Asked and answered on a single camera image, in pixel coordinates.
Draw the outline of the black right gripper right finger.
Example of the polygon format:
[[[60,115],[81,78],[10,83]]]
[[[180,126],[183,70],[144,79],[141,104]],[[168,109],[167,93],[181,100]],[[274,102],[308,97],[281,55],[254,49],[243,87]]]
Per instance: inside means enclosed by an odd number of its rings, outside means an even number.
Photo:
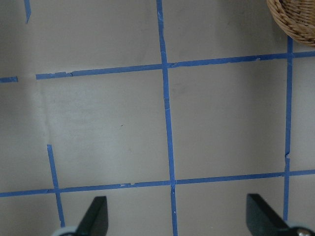
[[[252,236],[290,235],[290,227],[259,194],[247,194],[246,226]]]

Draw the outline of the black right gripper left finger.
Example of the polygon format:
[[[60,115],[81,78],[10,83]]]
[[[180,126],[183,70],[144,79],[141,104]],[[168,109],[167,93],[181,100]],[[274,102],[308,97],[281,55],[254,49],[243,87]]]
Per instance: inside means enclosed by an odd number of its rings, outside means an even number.
[[[105,236],[109,228],[106,196],[95,197],[78,225],[75,236]]]

